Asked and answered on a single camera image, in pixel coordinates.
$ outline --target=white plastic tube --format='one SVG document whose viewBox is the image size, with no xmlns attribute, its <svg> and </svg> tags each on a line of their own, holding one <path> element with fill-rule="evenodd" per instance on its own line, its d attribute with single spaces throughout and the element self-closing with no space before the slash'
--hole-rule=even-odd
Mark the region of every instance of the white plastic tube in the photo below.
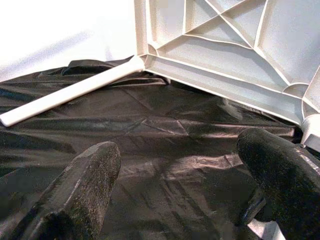
<svg viewBox="0 0 320 240">
<path fill-rule="evenodd" d="M 130 61 L 122 65 L 3 113 L 0 115 L 0 121 L 4 126 L 10 127 L 56 106 L 69 102 L 72 99 L 104 87 L 129 74 L 143 71 L 144 69 L 144 61 L 140 57 L 134 56 Z"/>
</svg>

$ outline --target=black plastic sheet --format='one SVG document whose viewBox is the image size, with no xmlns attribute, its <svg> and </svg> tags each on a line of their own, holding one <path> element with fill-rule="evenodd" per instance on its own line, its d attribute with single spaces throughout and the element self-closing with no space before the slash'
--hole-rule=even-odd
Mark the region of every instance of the black plastic sheet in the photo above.
<svg viewBox="0 0 320 240">
<path fill-rule="evenodd" d="M 0 112 L 121 63 L 73 61 L 0 84 Z M 121 170 L 102 240 L 258 239 L 236 227 L 257 185 L 236 154 L 247 128 L 298 142 L 300 131 L 257 110 L 147 72 L 0 127 L 0 239 L 79 153 L 105 141 Z"/>
</svg>

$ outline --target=white wall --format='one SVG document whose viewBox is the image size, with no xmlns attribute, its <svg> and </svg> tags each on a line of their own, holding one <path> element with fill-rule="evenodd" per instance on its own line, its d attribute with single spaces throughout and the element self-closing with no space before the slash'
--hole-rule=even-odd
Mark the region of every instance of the white wall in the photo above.
<svg viewBox="0 0 320 240">
<path fill-rule="evenodd" d="M 4 0 L 0 23 L 0 81 L 136 53 L 133 0 Z"/>
</svg>

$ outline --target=black tarp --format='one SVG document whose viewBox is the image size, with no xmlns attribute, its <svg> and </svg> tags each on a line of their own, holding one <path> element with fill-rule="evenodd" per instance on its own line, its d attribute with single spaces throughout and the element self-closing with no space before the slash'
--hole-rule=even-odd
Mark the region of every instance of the black tarp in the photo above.
<svg viewBox="0 0 320 240">
<path fill-rule="evenodd" d="M 119 63 L 73 61 L 2 82 L 0 112 Z M 257 239 L 234 224 L 257 187 L 236 140 L 257 127 L 301 137 L 293 124 L 147 72 L 0 126 L 0 239 L 73 157 L 104 141 L 117 143 L 122 165 L 100 239 Z"/>
</svg>

